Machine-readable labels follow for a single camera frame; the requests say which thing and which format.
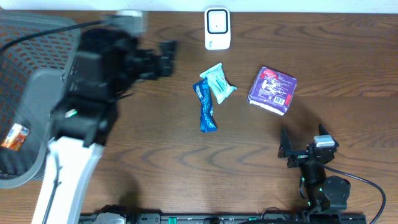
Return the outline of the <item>blue snack wrapper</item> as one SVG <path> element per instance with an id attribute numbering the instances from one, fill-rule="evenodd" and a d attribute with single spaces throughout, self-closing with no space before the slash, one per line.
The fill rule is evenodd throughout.
<path id="1" fill-rule="evenodd" d="M 208 80 L 205 78 L 193 85 L 193 90 L 197 94 L 201 104 L 200 111 L 200 130 L 203 133 L 217 131 L 216 123 L 213 119 L 213 103 Z"/>

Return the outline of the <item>orange small box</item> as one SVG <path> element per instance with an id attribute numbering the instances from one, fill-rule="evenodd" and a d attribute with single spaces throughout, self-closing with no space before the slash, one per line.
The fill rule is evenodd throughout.
<path id="1" fill-rule="evenodd" d="M 12 128 L 8 132 L 6 138 L 3 140 L 1 147 L 13 151 L 20 151 L 29 133 L 30 133 L 29 128 L 21 124 L 14 123 Z"/>

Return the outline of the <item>teal snack packet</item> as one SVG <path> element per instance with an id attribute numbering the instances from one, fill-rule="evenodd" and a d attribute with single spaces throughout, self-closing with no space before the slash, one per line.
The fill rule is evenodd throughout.
<path id="1" fill-rule="evenodd" d="M 208 80 L 208 84 L 212 89 L 218 104 L 221 104 L 234 90 L 237 89 L 236 86 L 232 86 L 228 83 L 224 75 L 223 64 L 221 62 L 202 72 L 200 77 Z"/>

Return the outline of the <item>grey plastic mesh basket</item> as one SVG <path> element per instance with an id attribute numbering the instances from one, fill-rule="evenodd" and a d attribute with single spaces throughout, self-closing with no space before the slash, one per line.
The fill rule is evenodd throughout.
<path id="1" fill-rule="evenodd" d="M 15 124 L 29 130 L 19 150 L 1 148 L 1 188 L 44 176 L 50 112 L 59 101 L 80 29 L 44 35 L 1 53 L 1 140 Z"/>

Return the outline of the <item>purple snack pack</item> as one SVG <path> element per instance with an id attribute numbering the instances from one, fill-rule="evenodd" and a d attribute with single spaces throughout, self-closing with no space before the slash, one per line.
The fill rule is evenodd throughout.
<path id="1" fill-rule="evenodd" d="M 262 67 L 248 94 L 248 102 L 278 115 L 285 115 L 292 102 L 297 79 Z"/>

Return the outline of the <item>white barcode scanner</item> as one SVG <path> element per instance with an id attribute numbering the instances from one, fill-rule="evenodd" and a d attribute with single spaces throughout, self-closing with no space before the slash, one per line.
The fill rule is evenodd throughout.
<path id="1" fill-rule="evenodd" d="M 225 7 L 211 7 L 204 13 L 205 48 L 226 50 L 231 45 L 231 16 Z"/>

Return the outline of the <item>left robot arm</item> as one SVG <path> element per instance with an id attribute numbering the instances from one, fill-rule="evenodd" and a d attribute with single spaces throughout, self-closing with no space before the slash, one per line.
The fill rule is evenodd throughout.
<path id="1" fill-rule="evenodd" d="M 77 223 L 93 171 L 118 118 L 118 101 L 138 80 L 171 76 L 177 41 L 160 52 L 122 30 L 82 33 L 63 95 L 50 114 L 44 179 L 32 221 Z"/>

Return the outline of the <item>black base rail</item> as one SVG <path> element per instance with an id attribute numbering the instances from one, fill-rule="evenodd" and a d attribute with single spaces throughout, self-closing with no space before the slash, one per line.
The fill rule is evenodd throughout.
<path id="1" fill-rule="evenodd" d="M 127 210 L 118 205 L 107 205 L 95 213 L 82 213 L 78 223 L 130 224 L 240 224 L 240 223 L 341 223 L 363 224 L 366 217 L 359 213 L 312 214 L 288 212 L 276 207 L 262 213 L 164 213 L 161 210 L 135 208 Z"/>

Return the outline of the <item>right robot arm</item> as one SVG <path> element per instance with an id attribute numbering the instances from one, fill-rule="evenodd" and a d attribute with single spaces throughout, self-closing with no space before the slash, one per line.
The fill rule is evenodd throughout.
<path id="1" fill-rule="evenodd" d="M 332 161 L 339 144 L 323 125 L 319 134 L 303 151 L 295 151 L 286 129 L 281 130 L 278 158 L 287 159 L 287 167 L 301 172 L 300 194 L 309 209 L 300 213 L 307 223 L 343 223 L 341 212 L 347 209 L 351 184 L 336 175 L 327 176 L 324 165 Z"/>

